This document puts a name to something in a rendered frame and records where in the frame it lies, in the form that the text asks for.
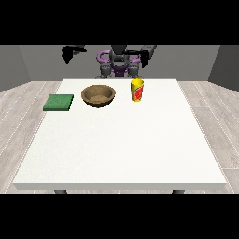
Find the green square pad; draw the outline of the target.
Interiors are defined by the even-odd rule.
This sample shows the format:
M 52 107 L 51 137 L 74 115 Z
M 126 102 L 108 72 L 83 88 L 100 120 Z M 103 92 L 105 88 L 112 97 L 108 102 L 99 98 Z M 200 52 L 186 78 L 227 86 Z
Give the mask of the green square pad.
M 73 94 L 51 94 L 43 106 L 44 111 L 68 111 L 74 99 Z

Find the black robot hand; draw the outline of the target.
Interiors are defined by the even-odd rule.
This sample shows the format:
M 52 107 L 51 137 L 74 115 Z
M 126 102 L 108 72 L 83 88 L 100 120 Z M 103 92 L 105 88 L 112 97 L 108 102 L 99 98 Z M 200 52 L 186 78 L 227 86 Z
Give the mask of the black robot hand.
M 85 53 L 86 50 L 83 45 L 80 46 L 65 46 L 62 48 L 62 57 L 66 64 L 69 64 L 74 55 L 78 55 L 79 53 Z
M 131 63 L 141 63 L 142 67 L 145 67 L 148 65 L 149 61 L 149 52 L 147 50 L 127 50 L 125 52 L 126 55 L 136 55 L 136 58 L 130 59 Z

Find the brown wooden bowl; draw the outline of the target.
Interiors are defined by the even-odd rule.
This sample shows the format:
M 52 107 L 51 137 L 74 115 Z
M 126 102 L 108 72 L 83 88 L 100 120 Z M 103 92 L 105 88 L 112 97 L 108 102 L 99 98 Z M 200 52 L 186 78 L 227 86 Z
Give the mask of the brown wooden bowl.
M 116 95 L 115 90 L 107 85 L 91 85 L 81 92 L 82 100 L 92 107 L 109 105 Z

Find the yellow cup with melon print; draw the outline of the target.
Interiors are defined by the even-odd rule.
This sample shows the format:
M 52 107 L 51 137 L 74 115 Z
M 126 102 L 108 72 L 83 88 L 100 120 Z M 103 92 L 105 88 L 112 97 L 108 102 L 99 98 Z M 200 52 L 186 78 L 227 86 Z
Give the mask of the yellow cup with melon print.
M 144 80 L 141 78 L 134 78 L 131 80 L 131 95 L 134 102 L 140 102 L 143 95 Z

